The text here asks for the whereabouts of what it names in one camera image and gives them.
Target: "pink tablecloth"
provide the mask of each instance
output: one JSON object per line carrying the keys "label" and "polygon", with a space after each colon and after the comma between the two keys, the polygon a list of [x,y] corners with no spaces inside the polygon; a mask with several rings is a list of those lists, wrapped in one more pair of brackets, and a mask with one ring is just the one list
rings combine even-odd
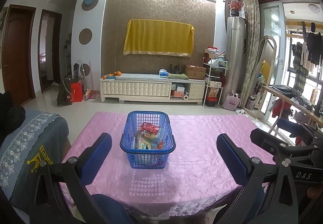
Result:
{"label": "pink tablecloth", "polygon": [[[91,185],[90,194],[105,194],[132,212],[147,216],[194,215],[212,206],[238,185],[216,149],[226,133],[250,156],[271,163],[272,155],[254,145],[256,128],[241,115],[169,116],[176,142],[165,169],[132,169],[119,144],[127,114],[97,112],[72,145],[64,161],[79,156],[102,132],[112,136],[112,149]],[[72,199],[63,188],[69,203]]]}

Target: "clothes hanger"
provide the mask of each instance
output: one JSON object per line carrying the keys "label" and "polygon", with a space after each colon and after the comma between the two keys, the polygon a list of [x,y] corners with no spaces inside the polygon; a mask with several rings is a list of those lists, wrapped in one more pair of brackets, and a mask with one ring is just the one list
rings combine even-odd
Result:
{"label": "clothes hanger", "polygon": [[314,23],[314,22],[312,22],[312,23],[311,23],[311,31],[312,31],[312,33],[314,33],[314,34],[319,34],[319,32],[315,32],[315,30],[316,30],[315,23]]}

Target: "plastic bag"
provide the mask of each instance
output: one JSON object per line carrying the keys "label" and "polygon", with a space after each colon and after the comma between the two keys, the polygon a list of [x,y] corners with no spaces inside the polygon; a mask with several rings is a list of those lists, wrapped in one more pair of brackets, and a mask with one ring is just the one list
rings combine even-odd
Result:
{"label": "plastic bag", "polygon": [[225,98],[222,107],[227,110],[235,111],[240,103],[239,95],[232,91],[230,95]]}

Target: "white shelf rack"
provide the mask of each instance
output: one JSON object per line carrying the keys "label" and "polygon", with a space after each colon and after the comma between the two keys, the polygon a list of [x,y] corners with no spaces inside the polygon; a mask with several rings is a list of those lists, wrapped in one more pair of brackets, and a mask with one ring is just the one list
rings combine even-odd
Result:
{"label": "white shelf rack", "polygon": [[[208,88],[211,88],[210,87],[210,78],[220,78],[219,76],[211,76],[211,65],[209,65],[208,63],[204,63],[204,58],[203,58],[203,61],[202,61],[202,66],[209,66],[209,74],[205,73],[206,77],[207,77],[207,81],[206,81],[206,92],[205,92],[205,96],[204,96],[204,100],[203,100],[203,106],[205,105],[205,100],[206,100],[206,95],[207,95],[207,89]],[[224,76],[227,75],[227,67],[224,68],[224,67],[217,67],[217,68],[222,68],[224,69]],[[221,96],[222,96],[222,91],[223,91],[223,87],[221,88],[215,88],[215,89],[220,89],[221,90],[221,93],[220,93],[220,97],[218,99],[218,105],[219,106],[219,103],[220,103],[220,99],[221,99]]]}

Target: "white tv stand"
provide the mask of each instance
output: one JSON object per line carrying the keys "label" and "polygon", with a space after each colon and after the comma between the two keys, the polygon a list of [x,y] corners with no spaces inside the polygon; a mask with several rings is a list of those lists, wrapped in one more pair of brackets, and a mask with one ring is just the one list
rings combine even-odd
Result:
{"label": "white tv stand", "polygon": [[[188,100],[171,97],[172,84],[182,84],[188,92]],[[116,97],[119,102],[127,100],[202,104],[204,88],[204,80],[161,78],[158,75],[122,74],[116,80],[100,79],[101,102],[106,97]]]}

